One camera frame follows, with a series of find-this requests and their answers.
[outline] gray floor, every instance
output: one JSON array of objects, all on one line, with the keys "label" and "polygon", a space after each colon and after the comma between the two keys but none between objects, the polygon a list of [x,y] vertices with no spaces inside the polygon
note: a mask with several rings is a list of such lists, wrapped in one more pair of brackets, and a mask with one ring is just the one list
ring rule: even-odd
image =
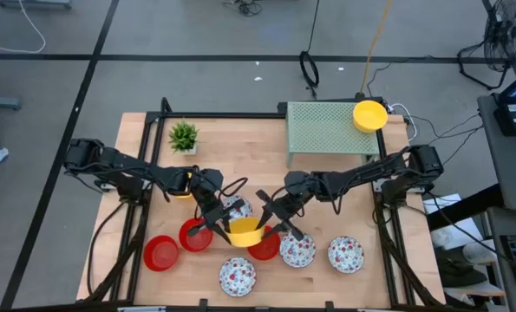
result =
[{"label": "gray floor", "polygon": [[[263,1],[263,12],[244,18],[221,1],[121,0],[104,54],[295,55],[307,46],[315,2]],[[74,0],[71,11],[30,9],[48,40],[44,52],[87,54],[94,49],[109,0]],[[322,1],[312,54],[366,55],[383,2]],[[481,39],[486,15],[480,1],[394,4],[375,55],[453,56]],[[38,39],[18,10],[0,9],[0,45],[36,49]],[[0,95],[23,101],[0,110],[0,143],[10,157],[0,164],[0,301],[48,176],[87,62],[0,61]],[[384,64],[374,64],[374,68]],[[352,96],[361,63],[318,63],[318,97]],[[484,65],[468,70],[489,81]],[[510,75],[507,83],[513,80]],[[157,110],[166,96],[176,111],[275,111],[279,101],[310,100],[296,62],[99,62],[75,137],[113,145],[124,112]],[[488,92],[459,75],[456,65],[394,64],[378,74],[374,94],[405,104],[440,132],[476,112]],[[478,126],[471,120],[462,129]],[[418,121],[414,143],[434,136]],[[435,143],[442,159],[464,137]],[[479,131],[446,166],[435,192],[467,196],[496,181],[484,133]],[[60,177],[16,307],[73,302],[94,226],[97,194]]]}]

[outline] white cable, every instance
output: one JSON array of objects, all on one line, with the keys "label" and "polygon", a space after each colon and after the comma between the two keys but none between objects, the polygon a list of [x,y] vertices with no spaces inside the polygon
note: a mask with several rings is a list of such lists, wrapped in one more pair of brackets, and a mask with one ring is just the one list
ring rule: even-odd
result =
[{"label": "white cable", "polygon": [[32,28],[36,31],[36,33],[38,33],[38,35],[40,36],[40,38],[42,38],[42,41],[43,41],[43,44],[42,44],[42,47],[39,48],[38,50],[36,51],[28,51],[28,50],[19,50],[19,49],[7,49],[7,48],[2,48],[0,47],[0,50],[3,50],[3,51],[7,51],[7,52],[15,52],[15,53],[31,53],[31,54],[36,54],[36,53],[40,53],[42,52],[42,50],[46,47],[46,38],[43,37],[42,33],[40,32],[40,30],[38,30],[38,28],[34,25],[34,23],[30,20],[30,17],[28,14],[26,14],[26,10],[24,9],[24,6],[23,6],[23,0],[18,0],[18,3],[21,5],[21,11],[23,12],[24,14],[24,17],[26,17],[26,19],[29,21],[30,25],[32,25]]},{"label": "white cable", "polygon": [[408,109],[404,105],[402,105],[401,103],[395,103],[393,105],[389,105],[389,110],[391,112],[394,111],[395,109],[393,107],[395,107],[395,106],[399,106],[399,107],[404,108],[404,110],[406,111],[406,114],[408,114],[408,118],[409,118],[410,122],[412,123],[412,127],[414,127],[414,136],[412,136],[411,139],[408,139],[408,142],[410,142],[411,140],[415,139],[415,137],[417,136],[417,128],[415,127],[414,119],[412,118],[412,115],[410,114]]}]

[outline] white plate with red pattern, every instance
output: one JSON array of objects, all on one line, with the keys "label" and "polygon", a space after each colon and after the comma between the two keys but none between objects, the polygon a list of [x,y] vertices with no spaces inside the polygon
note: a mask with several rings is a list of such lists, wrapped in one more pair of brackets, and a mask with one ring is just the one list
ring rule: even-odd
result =
[{"label": "white plate with red pattern", "polygon": [[356,273],[363,266],[364,253],[360,243],[352,237],[337,237],[328,249],[330,264],[339,272]]},{"label": "white plate with red pattern", "polygon": [[233,209],[229,212],[229,216],[231,217],[229,219],[230,222],[232,222],[234,220],[238,220],[240,218],[251,217],[250,202],[246,198],[243,198],[242,196],[239,196],[239,195],[234,195],[234,196],[223,199],[223,207],[225,207],[224,209],[229,208],[230,206],[232,206],[232,204],[234,204],[239,199],[242,199],[244,201],[244,205],[242,207]]},{"label": "white plate with red pattern", "polygon": [[219,271],[221,289],[229,296],[248,295],[256,283],[256,270],[248,260],[233,257],[223,263]]},{"label": "white plate with red pattern", "polygon": [[286,264],[293,268],[305,268],[316,257],[316,243],[307,234],[301,241],[288,234],[283,237],[279,252]]}]

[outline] red plate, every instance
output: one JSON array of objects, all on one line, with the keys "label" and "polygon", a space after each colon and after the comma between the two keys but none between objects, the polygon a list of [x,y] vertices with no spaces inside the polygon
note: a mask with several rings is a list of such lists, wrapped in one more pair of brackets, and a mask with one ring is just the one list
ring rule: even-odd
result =
[{"label": "red plate", "polygon": [[152,238],[144,249],[144,263],[154,271],[164,271],[173,266],[179,257],[179,248],[169,236]]},{"label": "red plate", "polygon": [[[265,226],[265,233],[271,231],[271,227],[269,225]],[[274,258],[278,253],[278,247],[281,245],[281,238],[278,236],[278,233],[275,233],[268,238],[262,240],[257,245],[253,245],[252,247],[248,247],[248,252],[250,255],[257,260],[265,261]]]},{"label": "red plate", "polygon": [[181,227],[179,231],[180,245],[191,252],[198,252],[204,250],[213,240],[213,232],[209,229],[201,229],[198,234],[193,237],[188,235],[188,231],[195,225],[204,223],[204,219],[196,220],[194,218],[188,219]]}]

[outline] wooden table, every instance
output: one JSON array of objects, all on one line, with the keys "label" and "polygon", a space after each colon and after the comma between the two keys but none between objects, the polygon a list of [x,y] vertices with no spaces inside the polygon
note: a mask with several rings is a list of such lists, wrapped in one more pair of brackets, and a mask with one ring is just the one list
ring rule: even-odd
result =
[{"label": "wooden table", "polygon": [[[123,114],[115,147],[123,153],[138,153],[145,114]],[[178,119],[166,119],[165,131]],[[263,203],[255,192],[264,189],[271,194],[283,185],[287,173],[285,164],[284,120],[260,119],[186,119],[199,129],[198,154],[183,156],[172,153],[163,142],[159,166],[191,166],[219,169],[225,176],[224,185],[241,177],[248,177],[246,186],[238,193],[252,204],[254,216],[259,217]],[[155,129],[150,134],[153,142]],[[401,150],[408,144],[405,124],[399,115],[391,115],[383,128],[388,153]],[[147,161],[152,152],[150,143]],[[297,154],[291,170],[345,171],[361,165],[360,156]],[[422,208],[421,198],[408,196],[408,203]],[[114,192],[102,197],[95,226],[117,206]],[[192,198],[172,198],[167,203],[161,192],[153,192],[147,225],[146,240],[158,235],[168,235],[178,242],[180,226],[193,216],[195,202]],[[343,200],[342,212],[336,216],[329,203],[312,199],[306,205],[304,218],[294,218],[294,224],[309,233],[317,244],[314,262],[304,269],[293,269],[280,257],[269,262],[253,259],[246,249],[238,249],[215,236],[210,247],[193,254],[180,247],[179,261],[170,270],[153,272],[141,265],[135,304],[140,305],[198,305],[200,298],[209,300],[210,306],[272,306],[272,307],[324,307],[333,301],[338,308],[389,308],[387,281],[383,268],[382,250],[376,225],[371,220],[374,209],[370,184],[351,189]],[[399,210],[402,234],[406,245],[408,263],[433,296],[444,302],[433,247],[425,217],[418,211]],[[120,211],[101,231],[95,244],[93,287],[108,273],[115,262],[126,209]],[[353,275],[334,270],[327,258],[330,241],[338,236],[356,238],[365,251],[363,268]],[[254,290],[242,298],[232,298],[219,287],[219,268],[230,257],[245,257],[256,267],[258,282]],[[124,270],[121,297],[125,297],[130,263]],[[404,302],[401,278],[396,274],[399,300]],[[77,297],[88,295],[86,270],[82,276]]]}]

